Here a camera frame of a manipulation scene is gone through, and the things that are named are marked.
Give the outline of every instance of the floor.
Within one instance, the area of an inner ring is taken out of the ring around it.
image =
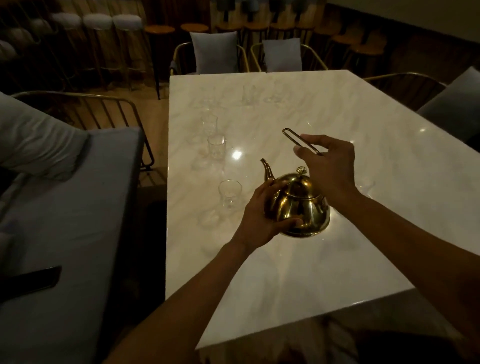
[[[148,194],[149,191],[162,191],[160,198],[166,198],[168,87],[162,89],[160,101],[150,85],[136,85],[132,92],[115,88],[107,92],[94,90],[91,94],[121,97],[136,105],[155,160],[153,172],[141,173],[139,187],[142,188],[139,191]],[[98,123],[102,127],[107,126],[108,118],[101,116],[101,104],[92,106],[92,109]],[[131,111],[125,114],[127,119],[134,119]],[[160,186],[160,190],[154,190],[151,186]],[[427,358],[436,355],[444,357],[441,348],[452,348],[455,356],[462,358],[459,362],[473,358],[461,335],[416,290],[202,348],[199,356],[202,363],[211,364],[358,363],[361,348],[359,340],[366,332],[394,332],[409,338],[438,339],[441,342],[436,345],[438,349],[429,352],[429,347],[424,346]],[[390,359],[399,352],[408,355],[404,341],[398,339],[389,347],[391,349],[386,357],[382,357],[382,347],[385,347],[383,341],[378,351],[373,350],[382,362],[392,362]],[[417,352],[411,355],[412,358],[419,357]]]

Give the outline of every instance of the white marble tabletop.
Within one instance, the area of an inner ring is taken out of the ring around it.
[[[244,85],[257,104],[241,105]],[[199,107],[215,86],[212,112],[227,136],[224,162],[207,157]],[[267,104],[286,86],[279,105]],[[361,191],[414,224],[480,255],[480,155],[349,71],[240,73],[170,79],[166,296],[227,243],[242,211],[218,215],[221,181],[263,182],[265,158],[279,177],[304,165],[283,134],[327,134],[354,143]],[[245,262],[199,347],[373,300],[411,283],[334,209],[322,233],[276,236]]]

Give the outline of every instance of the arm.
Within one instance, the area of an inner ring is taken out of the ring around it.
[[[264,216],[266,199],[280,184],[262,184],[245,208],[232,240],[195,277],[137,326],[107,358],[106,364],[186,363],[231,280],[251,253],[298,219],[279,223]]]
[[[295,153],[307,162],[315,185],[480,350],[480,257],[418,228],[355,187],[353,144],[303,135],[328,149]]]

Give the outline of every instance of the person's left arm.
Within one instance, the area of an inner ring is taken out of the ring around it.
[[[176,364],[192,358],[208,322],[243,262],[257,248],[299,220],[274,222],[265,217],[265,202],[281,187],[270,179],[255,190],[232,240],[204,269],[139,324],[110,354],[106,364]]]

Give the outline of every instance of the teapot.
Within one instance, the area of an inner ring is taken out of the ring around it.
[[[284,129],[285,134],[295,144],[301,146],[286,131],[291,132],[316,154],[321,153],[311,144],[306,142],[291,129]],[[261,159],[265,168],[265,181],[274,178],[272,169],[265,159]],[[288,218],[300,218],[303,220],[301,226],[293,226],[285,232],[285,235],[295,238],[307,238],[314,236],[326,229],[330,222],[330,206],[324,196],[313,188],[311,178],[306,175],[305,167],[298,167],[296,173],[288,173],[277,179],[276,182],[287,181],[273,198],[265,206],[265,215],[273,221],[283,221]]]

